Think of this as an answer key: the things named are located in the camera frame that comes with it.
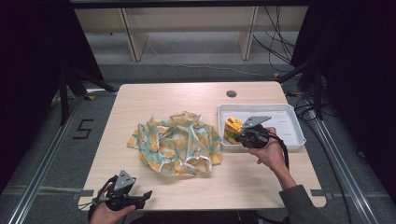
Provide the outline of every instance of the wire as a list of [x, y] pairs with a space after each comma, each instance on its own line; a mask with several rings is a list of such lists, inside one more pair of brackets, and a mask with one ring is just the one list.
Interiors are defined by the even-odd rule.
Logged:
[[290, 42], [287, 41], [286, 39], [281, 40], [281, 39], [274, 38], [274, 37], [270, 36], [270, 34], [268, 34], [266, 31], [264, 31], [264, 33], [265, 33], [266, 35], [268, 35], [269, 37], [273, 38], [273, 39], [274, 39], [275, 41], [277, 41], [277, 42], [282, 42], [282, 41], [283, 41], [283, 43], [285, 43], [286, 45], [289, 45], [289, 46], [291, 46], [292, 48], [295, 47], [294, 44], [290, 43]]
[[276, 141], [277, 141], [277, 142], [280, 144], [280, 146], [282, 147], [282, 150], [283, 150], [283, 157], [285, 158], [285, 164], [286, 164], [286, 167], [288, 167], [288, 169], [289, 169], [289, 168], [290, 168], [290, 167], [289, 167], [289, 152], [288, 152], [288, 149], [287, 149], [285, 143], [284, 143], [283, 140], [280, 139], [275, 133], [269, 133], [269, 136], [272, 137], [272, 138], [274, 138], [274, 139], [276, 139]]
[[267, 12], [268, 18], [270, 19], [275, 31], [274, 31], [274, 35], [273, 35], [273, 42], [275, 39], [275, 35], [278, 35], [281, 43], [282, 43], [282, 48], [286, 54], [286, 57], [289, 58], [288, 54], [291, 56], [291, 53], [289, 51], [289, 48], [287, 47], [287, 45], [285, 44], [285, 42], [288, 42], [285, 38], [283, 38], [282, 34], [280, 33], [280, 23], [279, 23], [279, 15], [280, 15], [280, 7], [276, 7], [276, 24], [274, 24], [274, 20], [272, 19], [270, 13], [268, 12], [268, 8], [264, 7], [265, 11]]
[[[312, 106], [312, 101], [306, 101], [306, 106], [308, 107], [308, 108], [306, 109], [307, 111], [310, 111], [310, 110], [314, 109], [314, 107]], [[341, 181], [340, 181], [340, 179], [339, 179], [337, 173], [335, 172], [335, 168], [334, 168], [334, 165], [333, 165], [333, 163], [332, 163], [332, 160], [330, 159], [329, 153], [327, 152], [326, 147], [324, 146], [323, 142], [320, 140], [320, 137], [318, 136], [317, 132], [315, 132], [314, 128], [313, 128], [313, 127], [311, 126], [311, 124], [308, 122], [308, 121], [316, 120], [317, 118], [313, 118], [312, 120], [306, 120], [306, 119], [304, 119], [304, 118], [301, 117], [301, 116], [297, 116], [297, 117], [298, 117], [300, 120], [302, 120], [302, 121], [306, 124], [306, 126], [307, 126], [307, 127], [309, 128], [309, 130], [314, 134], [314, 136], [317, 138], [318, 142], [320, 143], [320, 145], [321, 145], [321, 147], [322, 147], [322, 149], [323, 149], [323, 151], [324, 151], [324, 154], [325, 154], [325, 156], [326, 156], [326, 159], [327, 159], [327, 161], [329, 162], [330, 167], [331, 167], [331, 169], [332, 169], [332, 173], [333, 173], [333, 175], [334, 175], [334, 178], [335, 178], [335, 181], [336, 181], [336, 183], [337, 183], [337, 186], [338, 186], [338, 188], [339, 188], [340, 191], [341, 191], [341, 195], [342, 195], [342, 197], [343, 197], [344, 205], [345, 205], [345, 207], [346, 207], [346, 215], [347, 215], [348, 223], [352, 223], [352, 219], [351, 219], [351, 215], [350, 215], [350, 211], [349, 211], [349, 206], [348, 206], [348, 203], [347, 203], [347, 198], [346, 198], [346, 195], [345, 195], [345, 193], [344, 193], [344, 189], [343, 189], [343, 187], [342, 187], [342, 185], [341, 185]]]
[[285, 56], [281, 55], [280, 53], [274, 51], [273, 49], [270, 49], [268, 47], [266, 47], [262, 42], [260, 42], [257, 37], [255, 35], [253, 35], [253, 38], [257, 41], [257, 43], [260, 44], [260, 46], [268, 51], [270, 51], [271, 53], [273, 53], [276, 57], [278, 57], [280, 60], [282, 60], [285, 63], [290, 63], [290, 61], [288, 60], [288, 58], [286, 58]]
[[99, 190], [98, 195], [96, 196], [96, 198], [92, 199], [92, 202], [91, 202], [91, 203], [83, 204], [83, 205], [85, 205], [83, 208], [85, 208], [85, 207], [87, 207], [89, 204], [91, 204], [90, 210], [88, 211], [88, 220], [89, 220], [89, 221], [91, 221], [91, 217], [92, 217], [94, 211], [96, 210], [96, 207], [99, 205], [99, 204], [98, 204], [99, 199], [100, 199], [100, 197], [102, 196], [102, 194], [104, 193], [104, 191], [105, 191], [107, 185], [108, 185], [109, 183], [114, 183], [114, 182], [117, 180], [117, 178], [118, 178], [117, 175], [114, 175], [113, 177], [109, 178], [109, 179], [107, 180], [107, 182], [106, 182], [106, 183], [102, 186], [102, 188]]
[[154, 47], [152, 47], [148, 41], [146, 41], [146, 44], [154, 51], [154, 53], [156, 55], [160, 56], [160, 58], [163, 61], [163, 63], [165, 63], [165, 64], [167, 64], [169, 66], [172, 66], [172, 67], [209, 68], [209, 69], [215, 69], [215, 70], [229, 70], [229, 71], [233, 71], [233, 72], [244, 74], [244, 75], [259, 76], [259, 77], [267, 78], [269, 80], [277, 80], [277, 78], [268, 77], [268, 76], [263, 75], [263, 74], [242, 72], [242, 71], [239, 71], [239, 70], [236, 70], [236, 69], [233, 69], [233, 68], [227, 68], [227, 67], [212, 67], [212, 66], [208, 66], [208, 65], [186, 65], [186, 64], [182, 64], [182, 63], [167, 63], [163, 59], [162, 55], [160, 53], [158, 53], [157, 50], [155, 50]]
[[[316, 117], [314, 117], [313, 119], [306, 119], [306, 118], [304, 117], [304, 115], [305, 115], [307, 112], [309, 112], [309, 111], [315, 109], [311, 104], [305, 104], [305, 105], [300, 105], [300, 106], [299, 106], [299, 103], [300, 103], [301, 101], [308, 101], [310, 96], [313, 96], [312, 92], [306, 92], [305, 94], [303, 94], [303, 96], [297, 101], [297, 103], [296, 103], [296, 105], [295, 105], [295, 107], [294, 107], [294, 112], [295, 112], [296, 116], [297, 116], [299, 119], [303, 119], [304, 121], [312, 121], [312, 120], [316, 119]], [[301, 109], [301, 108], [303, 108], [304, 111], [303, 111], [303, 112], [298, 112], [298, 110]]]
[[82, 204], [79, 204], [78, 205], [78, 207], [80, 207], [79, 208], [79, 210], [82, 210], [82, 209], [84, 209], [84, 208], [86, 208], [88, 205], [90, 205], [90, 204], [92, 204], [92, 203], [82, 203]]
[[126, 217], [127, 217], [127, 216], [124, 216], [124, 218], [122, 219], [121, 224], [123, 224], [123, 223], [125, 222]]
[[[304, 118], [304, 114], [306, 114], [307, 112], [315, 109], [314, 103], [313, 103], [313, 100], [311, 99], [311, 97], [314, 97], [313, 92], [309, 92], [309, 93], [304, 94], [303, 97], [297, 102], [296, 106], [294, 107], [294, 111], [296, 112], [296, 115], [300, 116], [300, 118], [302, 118], [302, 119], [305, 119]], [[302, 100], [306, 100], [309, 103], [307, 103], [306, 105], [297, 106]], [[323, 108], [325, 108], [328, 105], [332, 105], [330, 100], [326, 100], [324, 98], [322, 98], [322, 100], [323, 100], [323, 102], [319, 105], [319, 106], [322, 107], [321, 112], [323, 114], [326, 114], [326, 115], [331, 116], [331, 117], [338, 117], [338, 113], [336, 111], [333, 111], [334, 114], [332, 114], [332, 113], [329, 113], [329, 112], [327, 112], [326, 110], [323, 109]], [[303, 111], [303, 112], [298, 113], [297, 110], [301, 109], [303, 107], [305, 107], [306, 110]]]

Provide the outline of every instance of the black cable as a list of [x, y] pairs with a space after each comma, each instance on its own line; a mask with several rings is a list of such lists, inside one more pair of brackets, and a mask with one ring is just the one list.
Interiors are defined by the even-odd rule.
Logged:
[[282, 34], [280, 33], [280, 24], [279, 24], [280, 7], [276, 7], [276, 25], [274, 24], [274, 20], [272, 19], [270, 13], [268, 12], [268, 8], [267, 7], [264, 7], [264, 8], [265, 8], [265, 11], [266, 11], [266, 13], [268, 15], [268, 18], [270, 19], [270, 21], [271, 21], [271, 23], [272, 23], [272, 25], [273, 25], [273, 27], [275, 29], [274, 36], [272, 36], [273, 41], [275, 39], [275, 35], [277, 34], [279, 36], [280, 40], [281, 40], [282, 48], [283, 48], [287, 58], [289, 58], [288, 53], [290, 54], [290, 56], [291, 56], [291, 53], [290, 53], [288, 47], [285, 45], [285, 42], [287, 40], [285, 38], [283, 38]]
[[125, 216], [125, 217], [122, 219], [121, 224], [123, 224], [123, 223], [125, 222], [126, 217], [127, 217], [127, 216]]
[[[301, 108], [301, 107], [311, 106], [312, 109], [315, 109], [315, 107], [313, 106], [313, 101], [310, 99], [309, 96], [305, 96], [303, 99], [306, 98], [307, 101], [310, 102], [310, 104], [308, 104], [308, 105], [302, 105], [302, 106], [298, 106], [298, 107], [295, 107], [295, 108], [294, 108], [294, 111], [296, 112], [296, 115], [298, 115], [297, 109], [299, 109], [299, 108]], [[338, 117], [338, 113], [337, 113], [336, 111], [333, 111], [334, 113], [331, 114], [331, 113], [329, 113], [328, 111], [326, 111], [326, 110], [323, 109], [323, 108], [325, 108], [325, 107], [328, 106], [328, 105], [332, 105], [332, 103], [331, 103], [330, 101], [326, 102], [326, 100], [324, 99], [324, 102], [323, 102], [323, 103], [320, 103], [320, 105], [319, 105], [319, 106], [322, 107], [321, 112], [322, 112], [323, 114], [326, 114], [326, 115], [331, 116], [331, 117]]]
[[91, 203], [82, 203], [82, 204], [79, 204], [78, 206], [83, 206], [83, 207], [81, 207], [81, 208], [79, 208], [79, 210], [82, 210], [82, 209], [84, 209], [84, 208], [86, 208], [88, 205], [90, 205]]
[[92, 199], [92, 204], [91, 204], [91, 206], [90, 206], [90, 210], [88, 211], [88, 221], [91, 221], [91, 217], [92, 217], [94, 211], [96, 210], [96, 207], [99, 205], [99, 204], [98, 204], [99, 199], [100, 199], [100, 197], [102, 196], [103, 192], [105, 191], [105, 188], [107, 187], [107, 185], [108, 185], [110, 182], [113, 182], [113, 183], [114, 183], [114, 181], [116, 181], [117, 178], [118, 178], [118, 177], [117, 177], [116, 175], [114, 175], [113, 177], [109, 178], [109, 179], [107, 180], [107, 182], [106, 182], [106, 183], [102, 186], [102, 188], [99, 190], [98, 195], [96, 196], [96, 198]]
[[351, 215], [350, 215], [350, 211], [349, 211], [349, 206], [348, 206], [348, 203], [347, 203], [347, 197], [346, 197], [346, 195], [345, 195], [345, 193], [344, 193], [344, 189], [343, 189], [343, 187], [342, 187], [342, 185], [341, 185], [341, 181], [340, 181], [340, 179], [339, 179], [339, 177], [338, 177], [338, 175], [337, 175], [337, 173], [336, 173], [336, 171], [335, 171], [334, 165], [333, 165], [332, 161], [330, 160], [329, 153], [327, 152], [326, 147], [324, 146], [324, 144], [323, 144], [322, 141], [320, 140], [320, 137], [319, 137], [318, 134], [315, 132], [314, 128], [309, 124], [309, 122], [308, 122], [307, 120], [305, 120], [305, 119], [300, 118], [300, 117], [298, 117], [298, 118], [299, 118], [300, 120], [302, 120], [302, 121], [307, 125], [307, 127], [310, 129], [310, 131], [311, 131], [311, 132], [314, 134], [314, 136], [318, 139], [318, 142], [320, 143], [320, 145], [321, 145], [321, 147], [322, 147], [322, 149], [323, 149], [323, 151], [324, 151], [324, 154], [325, 154], [325, 156], [326, 156], [326, 159], [327, 159], [327, 161], [328, 161], [329, 164], [330, 164], [330, 167], [331, 167], [331, 169], [332, 169], [332, 173], [333, 173], [333, 175], [334, 175], [334, 178], [335, 178], [335, 181], [336, 181], [336, 183], [337, 183], [337, 186], [338, 186], [338, 188], [339, 188], [340, 191], [341, 191], [341, 195], [342, 195], [342, 197], [343, 197], [344, 205], [345, 205], [345, 207], [346, 207], [346, 215], [347, 215], [348, 223], [351, 224], [351, 223], [352, 223], [352, 219], [351, 219]]
[[275, 138], [276, 141], [277, 141], [277, 142], [280, 144], [280, 146], [282, 147], [282, 150], [283, 150], [283, 157], [285, 158], [286, 167], [288, 167], [288, 169], [290, 169], [290, 167], [289, 167], [289, 152], [288, 152], [288, 149], [287, 149], [285, 143], [284, 143], [283, 140], [280, 139], [275, 133], [269, 133], [269, 134], [270, 134], [270, 137]]
[[[274, 39], [272, 39], [272, 41], [271, 41], [270, 50], [272, 50], [273, 44], [274, 44]], [[289, 58], [286, 57], [286, 60], [287, 60], [287, 64], [290, 64]], [[273, 64], [271, 63], [271, 52], [270, 51], [268, 52], [268, 61], [269, 61], [270, 65], [271, 65], [271, 67], [274, 68], [276, 71], [279, 71], [279, 72], [290, 72], [290, 71], [284, 71], [284, 70], [277, 69], [277, 68], [275, 68], [273, 66]]]
[[256, 37], [255, 35], [253, 35], [253, 38], [259, 43], [259, 45], [260, 45], [262, 48], [264, 48], [264, 49], [270, 51], [271, 53], [273, 53], [276, 57], [278, 57], [278, 58], [279, 58], [280, 60], [282, 60], [283, 62], [285, 62], [285, 63], [290, 63], [290, 61], [288, 60], [288, 58], [286, 58], [285, 56], [279, 54], [278, 52], [274, 51], [273, 49], [270, 49], [270, 48], [266, 47], [262, 42], [260, 42], [260, 41], [257, 39], [257, 37]]
[[[268, 34], [266, 31], [264, 31], [264, 33], [265, 33], [266, 35], [268, 35], [269, 37], [271, 37], [270, 34]], [[290, 43], [289, 41], [287, 41], [286, 39], [285, 39], [285, 40], [280, 40], [280, 39], [274, 38], [274, 40], [277, 41], [277, 42], [282, 42], [282, 41], [283, 41], [285, 44], [289, 45], [290, 47], [292, 47], [292, 48], [295, 47], [293, 44], [291, 44], [291, 43]]]
[[312, 107], [312, 106], [308, 106], [308, 108], [305, 109], [303, 112], [301, 112], [301, 113], [299, 114], [300, 116], [297, 116], [297, 117], [299, 117], [300, 119], [303, 119], [304, 121], [313, 121], [313, 120], [317, 119], [317, 118], [318, 118], [317, 116], [315, 116], [315, 117], [312, 118], [312, 119], [305, 119], [305, 118], [304, 118], [304, 114], [307, 113], [307, 112], [309, 112], [309, 111], [311, 111], [311, 110], [315, 110], [315, 108]]

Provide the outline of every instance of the white tray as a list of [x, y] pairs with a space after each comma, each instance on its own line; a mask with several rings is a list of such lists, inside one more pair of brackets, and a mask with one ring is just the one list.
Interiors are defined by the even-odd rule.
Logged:
[[219, 136], [221, 149], [243, 149], [223, 139], [225, 121], [235, 116], [245, 122], [251, 116], [271, 116], [271, 119], [262, 123], [263, 127], [275, 127], [276, 135], [283, 140], [288, 150], [297, 150], [304, 145], [306, 139], [301, 131], [300, 124], [291, 105], [219, 105]]

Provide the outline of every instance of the person's left hand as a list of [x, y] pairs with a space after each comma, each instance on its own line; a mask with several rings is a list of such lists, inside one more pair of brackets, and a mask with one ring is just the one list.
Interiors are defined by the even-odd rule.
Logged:
[[[105, 197], [105, 192], [111, 187], [111, 184], [107, 185], [102, 197]], [[120, 211], [112, 211], [107, 207], [105, 203], [99, 203], [91, 217], [90, 224], [115, 224], [121, 218], [132, 213], [136, 207], [134, 205], [126, 206]]]

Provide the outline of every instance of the hand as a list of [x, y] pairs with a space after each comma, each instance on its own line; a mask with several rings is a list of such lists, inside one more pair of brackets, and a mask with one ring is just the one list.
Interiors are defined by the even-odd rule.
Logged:
[[[108, 191], [110, 187], [111, 184], [106, 186], [102, 193], [102, 197], [105, 197], [105, 192]], [[135, 209], [136, 207], [134, 205], [130, 205], [124, 207], [120, 211], [112, 211], [105, 203], [100, 203], [93, 212], [90, 224], [115, 224], [118, 220], [132, 213]]]
[[[274, 127], [266, 128], [266, 130], [276, 134], [276, 129]], [[270, 137], [265, 148], [251, 148], [248, 152], [259, 158], [257, 160], [258, 164], [263, 163], [274, 172], [286, 167], [282, 147], [275, 138]]]
[[[268, 132], [276, 134], [274, 127], [266, 129]], [[291, 177], [288, 167], [286, 167], [282, 147], [275, 138], [270, 137], [265, 148], [250, 148], [248, 153], [258, 157], [258, 164], [263, 163], [275, 173], [282, 189], [296, 186], [296, 182]]]

